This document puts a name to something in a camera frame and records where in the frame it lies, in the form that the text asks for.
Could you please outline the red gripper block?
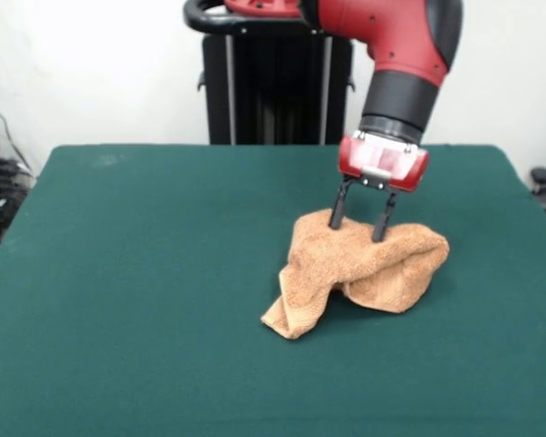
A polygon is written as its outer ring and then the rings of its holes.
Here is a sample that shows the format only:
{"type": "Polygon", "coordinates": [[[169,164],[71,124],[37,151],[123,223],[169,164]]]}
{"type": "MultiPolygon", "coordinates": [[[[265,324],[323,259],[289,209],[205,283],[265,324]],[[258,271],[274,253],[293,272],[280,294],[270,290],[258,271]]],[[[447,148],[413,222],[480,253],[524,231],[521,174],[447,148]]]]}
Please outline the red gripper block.
{"type": "MultiPolygon", "coordinates": [[[[343,178],[329,219],[339,228],[345,214],[346,197],[353,179],[377,189],[414,191],[429,164],[429,152],[416,144],[356,131],[339,144],[339,172],[343,178]]],[[[382,241],[389,225],[398,192],[391,191],[384,211],[375,223],[372,240],[382,241]]]]}

